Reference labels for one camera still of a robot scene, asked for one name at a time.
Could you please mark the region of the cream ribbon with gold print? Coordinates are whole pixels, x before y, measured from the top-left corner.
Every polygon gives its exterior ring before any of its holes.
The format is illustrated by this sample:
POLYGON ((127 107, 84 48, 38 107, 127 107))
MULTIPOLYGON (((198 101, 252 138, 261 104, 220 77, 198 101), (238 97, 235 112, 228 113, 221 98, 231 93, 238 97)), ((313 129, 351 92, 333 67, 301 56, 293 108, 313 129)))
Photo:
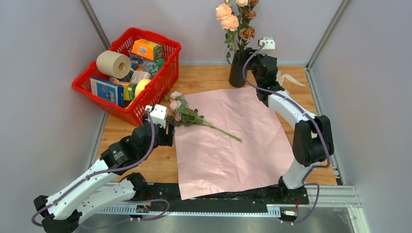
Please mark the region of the cream ribbon with gold print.
POLYGON ((297 85, 297 86, 301 86, 301 87, 305 87, 306 85, 304 85, 303 83, 299 82, 298 80, 296 80, 294 77, 292 77, 290 74, 282 74, 281 71, 278 71, 276 74, 276 81, 283 86, 283 83, 285 80, 289 80, 290 82, 292 82, 293 84, 297 85))

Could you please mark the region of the brown rose stem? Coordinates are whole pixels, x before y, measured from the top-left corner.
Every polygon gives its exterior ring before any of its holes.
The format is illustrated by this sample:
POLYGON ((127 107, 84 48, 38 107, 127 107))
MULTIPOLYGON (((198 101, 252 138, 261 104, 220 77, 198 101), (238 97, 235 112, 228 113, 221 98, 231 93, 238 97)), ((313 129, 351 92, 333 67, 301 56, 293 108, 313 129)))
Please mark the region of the brown rose stem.
POLYGON ((250 25, 250 22, 257 16, 256 11, 254 8, 259 3, 259 0, 237 0, 236 5, 238 6, 247 6, 247 11, 244 14, 244 18, 246 19, 246 28, 243 31, 243 34, 248 38, 247 45, 249 44, 249 40, 255 38, 256 31, 250 25))

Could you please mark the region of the purple flower bouquet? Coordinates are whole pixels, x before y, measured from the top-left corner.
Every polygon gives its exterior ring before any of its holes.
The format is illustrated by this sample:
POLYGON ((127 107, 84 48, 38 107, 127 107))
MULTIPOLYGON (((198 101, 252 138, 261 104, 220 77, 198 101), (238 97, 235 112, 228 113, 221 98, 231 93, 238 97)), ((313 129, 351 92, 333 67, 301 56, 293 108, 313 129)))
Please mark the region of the purple flower bouquet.
POLYGON ((166 116, 167 123, 185 127, 205 126, 217 130, 242 143, 242 140, 237 136, 234 136, 206 121, 205 117, 198 113, 198 109, 190 109, 189 104, 182 93, 174 91, 170 95, 166 95, 163 101, 169 103, 169 113, 166 116))

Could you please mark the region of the pink and purple wrapping paper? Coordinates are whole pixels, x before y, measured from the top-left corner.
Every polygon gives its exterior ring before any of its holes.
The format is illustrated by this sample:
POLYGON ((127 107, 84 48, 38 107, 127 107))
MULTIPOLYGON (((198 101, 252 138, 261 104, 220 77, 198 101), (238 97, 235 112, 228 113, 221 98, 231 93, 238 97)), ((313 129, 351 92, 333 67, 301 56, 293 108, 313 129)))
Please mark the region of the pink and purple wrapping paper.
POLYGON ((185 96, 213 127, 175 130, 183 200, 277 184, 293 162, 290 142, 274 110, 252 87, 185 96))

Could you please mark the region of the peach rose stem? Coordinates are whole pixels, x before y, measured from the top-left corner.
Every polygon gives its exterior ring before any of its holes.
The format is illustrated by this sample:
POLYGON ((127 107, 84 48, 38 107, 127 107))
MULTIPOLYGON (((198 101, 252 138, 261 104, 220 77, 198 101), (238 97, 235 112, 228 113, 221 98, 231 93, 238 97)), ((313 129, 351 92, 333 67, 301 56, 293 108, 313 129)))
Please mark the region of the peach rose stem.
POLYGON ((215 17, 220 22, 221 27, 226 31, 224 43, 227 44, 227 48, 229 49, 226 53, 226 60, 231 65, 232 63, 229 61, 231 53, 236 54, 237 50, 236 32, 239 27, 239 20, 234 15, 229 0, 224 0, 223 3, 215 9, 215 17))

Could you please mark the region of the light pink rose stem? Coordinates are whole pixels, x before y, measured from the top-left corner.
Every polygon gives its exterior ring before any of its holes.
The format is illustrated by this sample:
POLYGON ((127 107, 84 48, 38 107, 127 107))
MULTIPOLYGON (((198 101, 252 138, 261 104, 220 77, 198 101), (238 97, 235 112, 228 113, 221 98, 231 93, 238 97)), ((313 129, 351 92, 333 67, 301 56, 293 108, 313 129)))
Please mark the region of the light pink rose stem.
POLYGON ((243 34, 244 29, 246 28, 246 19, 244 18, 244 14, 247 11, 247 6, 238 6, 238 20, 239 20, 239 27, 238 27, 238 31, 237 31, 237 36, 238 36, 238 50, 239 52, 241 51, 245 51, 246 46, 247 46, 247 42, 248 42, 248 38, 243 34))

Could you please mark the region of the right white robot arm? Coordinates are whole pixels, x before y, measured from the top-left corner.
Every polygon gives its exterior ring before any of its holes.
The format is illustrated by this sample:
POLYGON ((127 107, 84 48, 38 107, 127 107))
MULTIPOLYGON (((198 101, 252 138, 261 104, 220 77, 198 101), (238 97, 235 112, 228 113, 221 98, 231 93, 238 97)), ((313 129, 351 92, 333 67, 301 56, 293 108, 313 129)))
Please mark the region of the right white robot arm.
POLYGON ((253 86, 257 98, 279 113, 293 128, 292 152, 294 160, 288 171, 279 179, 278 199, 290 203, 296 198, 296 189, 305 185, 307 177, 317 168, 330 167, 334 153, 330 119, 317 116, 303 108, 290 97, 276 80, 277 59, 260 54, 262 48, 246 49, 243 76, 250 70, 255 78, 253 86))

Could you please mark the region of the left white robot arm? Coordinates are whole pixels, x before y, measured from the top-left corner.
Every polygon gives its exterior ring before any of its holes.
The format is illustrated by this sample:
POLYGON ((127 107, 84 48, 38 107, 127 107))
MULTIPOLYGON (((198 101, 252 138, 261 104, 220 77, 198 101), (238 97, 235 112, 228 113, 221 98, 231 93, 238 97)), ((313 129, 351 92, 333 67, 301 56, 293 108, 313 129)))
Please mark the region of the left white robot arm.
POLYGON ((173 144, 174 123, 146 119, 129 136, 113 143, 71 184, 51 196, 34 199, 31 222, 47 233, 72 233, 85 220, 118 202, 147 203, 148 182, 131 173, 103 191, 99 189, 145 161, 158 146, 173 144))

